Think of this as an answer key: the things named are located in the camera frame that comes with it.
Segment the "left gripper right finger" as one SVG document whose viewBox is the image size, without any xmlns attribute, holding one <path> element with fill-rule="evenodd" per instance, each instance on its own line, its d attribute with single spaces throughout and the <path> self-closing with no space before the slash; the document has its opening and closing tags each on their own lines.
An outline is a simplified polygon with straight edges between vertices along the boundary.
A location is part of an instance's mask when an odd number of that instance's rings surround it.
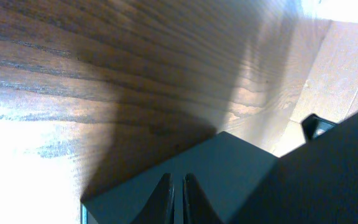
<svg viewBox="0 0 358 224">
<path fill-rule="evenodd" d="M 195 175 L 189 173 L 183 180 L 183 223 L 223 224 L 211 206 Z"/>
</svg>

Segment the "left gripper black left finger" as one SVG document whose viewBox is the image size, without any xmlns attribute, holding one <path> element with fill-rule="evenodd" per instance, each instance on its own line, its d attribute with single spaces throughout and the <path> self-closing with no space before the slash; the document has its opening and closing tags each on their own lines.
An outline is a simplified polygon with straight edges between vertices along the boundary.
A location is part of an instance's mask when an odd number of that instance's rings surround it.
<svg viewBox="0 0 358 224">
<path fill-rule="evenodd" d="M 175 189 L 172 175 L 165 173 L 131 224 L 174 224 L 174 207 Z"/>
</svg>

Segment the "dark green box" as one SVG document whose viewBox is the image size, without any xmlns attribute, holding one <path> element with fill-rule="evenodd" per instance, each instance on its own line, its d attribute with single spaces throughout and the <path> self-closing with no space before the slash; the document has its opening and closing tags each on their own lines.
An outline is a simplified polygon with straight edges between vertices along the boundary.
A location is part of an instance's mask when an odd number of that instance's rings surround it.
<svg viewBox="0 0 358 224">
<path fill-rule="evenodd" d="M 81 201 L 82 223 L 131 223 L 165 173 L 183 223 L 183 180 L 195 175 L 224 223 L 358 223 L 358 113 L 335 124 L 312 114 L 306 142 L 276 157 L 229 133 Z"/>
</svg>

